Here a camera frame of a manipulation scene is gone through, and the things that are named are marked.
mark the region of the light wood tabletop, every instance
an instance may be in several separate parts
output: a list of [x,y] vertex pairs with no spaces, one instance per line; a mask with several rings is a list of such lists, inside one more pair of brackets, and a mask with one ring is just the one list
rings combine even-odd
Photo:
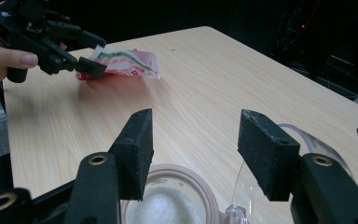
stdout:
[[[152,164],[196,172],[222,212],[242,163],[242,109],[320,138],[342,156],[358,184],[358,104],[209,27],[106,47],[155,53],[161,79],[80,81],[75,72],[51,77],[35,68],[24,83],[4,82],[14,185],[33,198],[73,180],[84,157],[107,151],[130,115],[147,108],[153,109]],[[71,53],[89,57],[92,49]],[[276,223],[291,220],[282,218]]]

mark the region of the wooden table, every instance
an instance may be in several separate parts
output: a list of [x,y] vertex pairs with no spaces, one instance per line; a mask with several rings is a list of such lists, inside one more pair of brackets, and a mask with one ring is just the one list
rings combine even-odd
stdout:
[[[74,72],[50,77],[36,68],[22,84],[5,81],[15,187],[37,197],[74,179],[85,156],[106,151],[130,115],[146,108],[153,109],[152,164],[195,171],[222,212],[231,204],[242,163],[237,152],[242,109],[325,141],[358,183],[358,104],[209,27],[107,48],[154,52],[161,79],[111,76],[86,82]],[[89,57],[92,50],[72,53]],[[281,213],[276,216],[283,222],[276,223],[290,222]]]

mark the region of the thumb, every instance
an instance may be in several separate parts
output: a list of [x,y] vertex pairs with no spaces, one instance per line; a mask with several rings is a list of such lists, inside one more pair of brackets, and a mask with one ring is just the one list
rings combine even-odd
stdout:
[[0,66],[32,68],[37,66],[37,62],[37,55],[31,52],[0,47]]

